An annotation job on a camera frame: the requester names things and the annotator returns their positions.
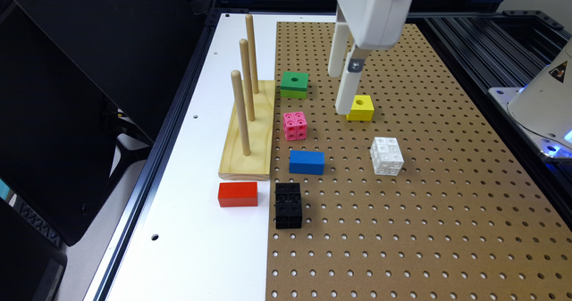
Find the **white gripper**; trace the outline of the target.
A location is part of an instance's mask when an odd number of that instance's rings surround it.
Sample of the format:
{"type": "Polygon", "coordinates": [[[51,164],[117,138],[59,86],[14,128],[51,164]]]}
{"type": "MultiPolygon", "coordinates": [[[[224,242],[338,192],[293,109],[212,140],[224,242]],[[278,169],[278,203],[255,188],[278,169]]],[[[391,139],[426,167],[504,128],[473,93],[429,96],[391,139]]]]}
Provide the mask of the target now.
{"type": "Polygon", "coordinates": [[[327,72],[339,77],[338,115],[349,114],[371,50],[387,50],[400,39],[412,0],[337,0],[327,72]],[[349,36],[354,43],[343,64],[349,36]]]}

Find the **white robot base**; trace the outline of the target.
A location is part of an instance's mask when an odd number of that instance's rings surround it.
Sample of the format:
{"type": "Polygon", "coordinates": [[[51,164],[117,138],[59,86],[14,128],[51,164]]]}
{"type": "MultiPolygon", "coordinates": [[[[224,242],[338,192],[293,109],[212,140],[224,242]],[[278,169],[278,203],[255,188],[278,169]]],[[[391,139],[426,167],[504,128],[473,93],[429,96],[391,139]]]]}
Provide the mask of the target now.
{"type": "Polygon", "coordinates": [[[571,44],[526,86],[489,94],[524,132],[540,157],[571,161],[571,44]]]}

